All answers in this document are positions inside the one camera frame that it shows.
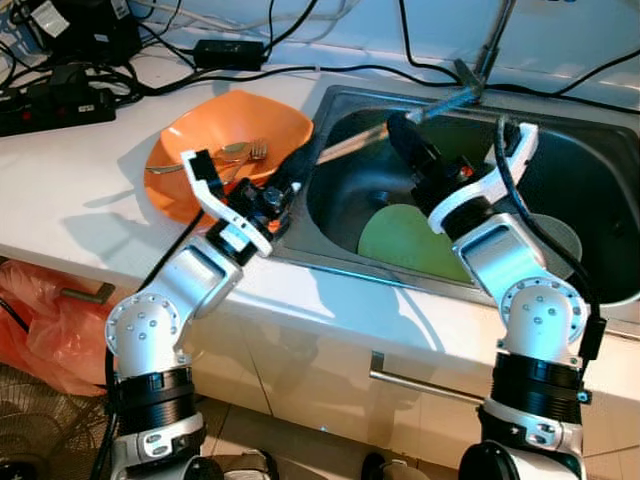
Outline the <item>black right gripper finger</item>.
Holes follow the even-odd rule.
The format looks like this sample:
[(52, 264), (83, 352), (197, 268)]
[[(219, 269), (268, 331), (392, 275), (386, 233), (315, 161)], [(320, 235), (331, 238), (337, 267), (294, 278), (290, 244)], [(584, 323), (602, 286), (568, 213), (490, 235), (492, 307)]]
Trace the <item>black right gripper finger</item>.
[(388, 142), (399, 157), (430, 157), (428, 142), (416, 131), (417, 125), (406, 113), (388, 116)]

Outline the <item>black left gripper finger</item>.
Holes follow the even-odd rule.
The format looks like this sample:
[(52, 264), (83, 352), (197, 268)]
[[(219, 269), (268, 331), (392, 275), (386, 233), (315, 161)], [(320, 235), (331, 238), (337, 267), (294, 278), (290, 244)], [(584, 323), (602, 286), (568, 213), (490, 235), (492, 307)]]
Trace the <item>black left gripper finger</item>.
[(317, 155), (323, 151), (323, 142), (317, 142), (316, 137), (310, 138), (296, 150), (285, 156), (282, 164), (275, 170), (275, 188), (285, 191), (294, 187), (294, 184), (306, 182), (308, 175), (315, 168)]

